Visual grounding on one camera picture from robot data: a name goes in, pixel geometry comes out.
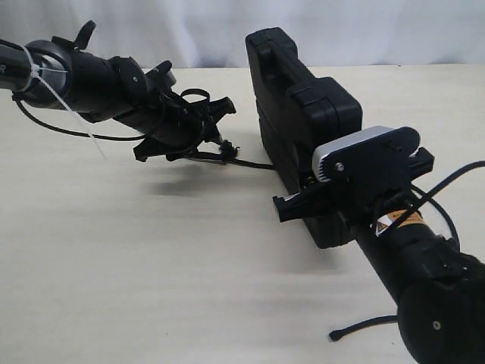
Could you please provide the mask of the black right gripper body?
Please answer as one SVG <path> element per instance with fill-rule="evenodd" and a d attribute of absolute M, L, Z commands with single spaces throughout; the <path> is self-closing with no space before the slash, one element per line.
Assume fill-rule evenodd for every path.
<path fill-rule="evenodd" d="M 298 153 L 298 187 L 287 196 L 274 196 L 281 222 L 303 220 L 319 228 L 354 228 L 371 225 L 384 209 L 405 207 L 411 186 L 434 167 L 434 156 L 426 148 L 404 161 L 386 160 L 382 167 L 355 171 L 338 180 L 320 182 L 311 168 L 313 151 Z"/>

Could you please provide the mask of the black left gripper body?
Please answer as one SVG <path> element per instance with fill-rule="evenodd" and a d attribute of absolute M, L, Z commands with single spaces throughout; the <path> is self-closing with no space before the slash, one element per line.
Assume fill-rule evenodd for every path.
<path fill-rule="evenodd" d="M 171 61 L 144 71 L 134 58 L 117 56 L 113 68 L 118 96 L 113 119 L 142 134 L 142 141 L 152 137 L 171 146 L 188 143 L 189 153 L 212 140 L 212 128 L 207 127 L 210 99 L 188 102 L 176 93 Z"/>

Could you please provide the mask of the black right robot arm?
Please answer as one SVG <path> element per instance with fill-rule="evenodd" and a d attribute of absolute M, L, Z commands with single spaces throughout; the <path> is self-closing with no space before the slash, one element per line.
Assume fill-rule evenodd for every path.
<path fill-rule="evenodd" d="M 274 204 L 281 221 L 303 220 L 321 249 L 356 241 L 397 306 L 408 352 L 419 363 L 484 361 L 484 265 L 456 235 L 435 234 L 420 209 L 470 163 L 432 190 L 414 180 L 433 169 L 417 146 L 295 147 L 290 195 Z"/>

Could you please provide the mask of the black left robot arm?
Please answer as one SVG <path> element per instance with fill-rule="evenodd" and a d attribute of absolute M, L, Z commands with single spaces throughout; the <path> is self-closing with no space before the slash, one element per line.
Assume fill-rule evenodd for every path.
<path fill-rule="evenodd" d="M 144 71 L 131 57 L 101 58 L 86 51 L 96 25 L 86 22 L 76 39 L 53 36 L 26 45 L 1 41 L 1 88 L 22 108 L 64 110 L 84 124 L 114 120 L 139 132 L 136 160 L 164 156 L 228 163 L 238 149 L 218 122 L 236 113 L 228 97 L 203 89 L 174 92 L 170 61 Z"/>

